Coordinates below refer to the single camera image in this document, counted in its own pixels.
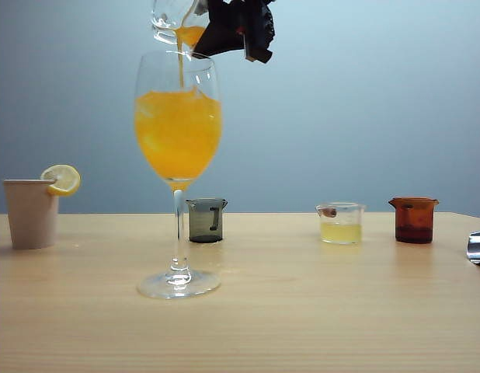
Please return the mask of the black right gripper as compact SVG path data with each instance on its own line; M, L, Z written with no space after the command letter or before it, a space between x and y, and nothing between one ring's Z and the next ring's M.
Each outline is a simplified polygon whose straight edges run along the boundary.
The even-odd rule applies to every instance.
M275 36L268 1L209 1L209 23L193 47L195 54L243 50L248 61L267 63Z

